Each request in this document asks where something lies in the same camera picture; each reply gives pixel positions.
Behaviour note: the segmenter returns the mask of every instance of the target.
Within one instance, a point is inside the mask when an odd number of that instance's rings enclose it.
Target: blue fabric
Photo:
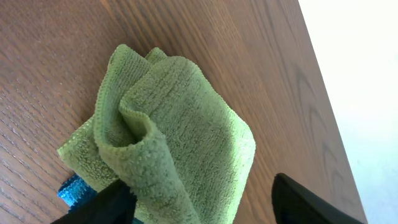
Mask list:
[[[69,206],[69,212],[78,209],[86,202],[95,197],[97,192],[92,189],[81,177],[74,174],[58,190],[58,197],[62,198]],[[132,224],[144,224],[138,219],[134,219]]]

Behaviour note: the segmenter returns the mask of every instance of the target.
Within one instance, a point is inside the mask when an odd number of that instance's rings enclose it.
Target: white surface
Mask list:
[[[369,223],[398,223],[398,1],[299,0]]]

